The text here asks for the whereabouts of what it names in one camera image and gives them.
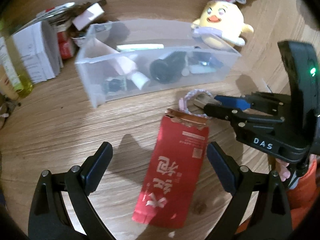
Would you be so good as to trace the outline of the right hand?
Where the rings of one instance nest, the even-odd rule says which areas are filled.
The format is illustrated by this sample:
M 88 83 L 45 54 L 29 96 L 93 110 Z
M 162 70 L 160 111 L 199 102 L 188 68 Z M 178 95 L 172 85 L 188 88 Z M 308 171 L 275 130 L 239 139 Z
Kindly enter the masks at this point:
M 312 167 L 314 161 L 317 161 L 317 155 L 311 154 L 309 157 L 308 170 Z M 289 177 L 291 175 L 290 171 L 287 168 L 288 165 L 289 165 L 289 163 L 286 163 L 285 161 L 276 158 L 275 169 L 278 172 L 281 181 L 285 181 L 285 180 L 289 179 Z

